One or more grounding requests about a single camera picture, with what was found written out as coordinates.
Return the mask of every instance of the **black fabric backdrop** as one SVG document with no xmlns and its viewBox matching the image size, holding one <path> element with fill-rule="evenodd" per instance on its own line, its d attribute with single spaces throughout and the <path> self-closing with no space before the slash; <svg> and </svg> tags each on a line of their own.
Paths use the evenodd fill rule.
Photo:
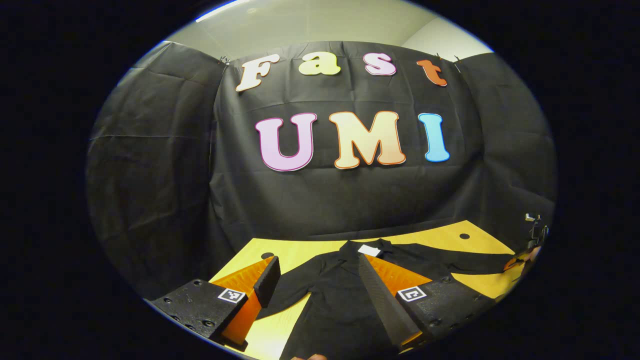
<svg viewBox="0 0 640 360">
<path fill-rule="evenodd" d="M 306 76 L 304 54 L 329 51 L 341 71 Z M 241 65 L 277 53 L 262 83 L 235 87 Z M 373 76 L 366 53 L 397 72 Z M 416 64 L 430 60 L 447 86 Z M 339 170 L 330 114 L 352 111 L 367 128 L 378 111 L 399 115 L 406 161 Z M 279 117 L 280 149 L 297 151 L 297 113 L 317 114 L 314 157 L 296 172 L 262 162 L 254 125 Z M 420 113 L 442 116 L 449 160 L 425 160 Z M 391 45 L 316 42 L 229 65 L 163 42 L 121 80 L 99 115 L 87 163 L 96 234 L 146 298 L 214 275 L 251 238 L 348 240 L 410 233 L 469 220 L 507 246 L 525 245 L 524 213 L 552 218 L 554 145 L 534 97 L 495 54 L 456 63 Z"/>
</svg>

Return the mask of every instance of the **wall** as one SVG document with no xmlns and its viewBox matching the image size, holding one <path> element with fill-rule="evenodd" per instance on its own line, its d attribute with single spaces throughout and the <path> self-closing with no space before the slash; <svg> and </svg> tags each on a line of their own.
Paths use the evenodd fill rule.
<svg viewBox="0 0 640 360">
<path fill-rule="evenodd" d="M 449 61 L 456 61 L 455 56 L 464 59 L 493 52 L 480 39 L 441 17 L 429 21 L 402 46 L 433 55 L 438 53 Z"/>
</svg>

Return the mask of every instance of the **pink letter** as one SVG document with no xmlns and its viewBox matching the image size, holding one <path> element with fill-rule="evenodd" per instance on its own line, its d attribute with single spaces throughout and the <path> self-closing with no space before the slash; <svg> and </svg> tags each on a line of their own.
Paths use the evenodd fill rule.
<svg viewBox="0 0 640 360">
<path fill-rule="evenodd" d="M 291 117 L 291 122 L 298 127 L 298 153 L 284 156 L 280 152 L 278 129 L 284 124 L 280 118 L 264 119 L 255 125 L 260 133 L 260 152 L 265 165 L 276 171 L 299 170 L 311 161 L 314 156 L 314 135 L 311 124 L 316 121 L 314 113 L 300 113 Z"/>
<path fill-rule="evenodd" d="M 391 57 L 387 54 L 369 53 L 362 57 L 367 65 L 364 67 L 371 75 L 393 75 L 396 73 L 396 67 L 389 63 Z"/>
</svg>

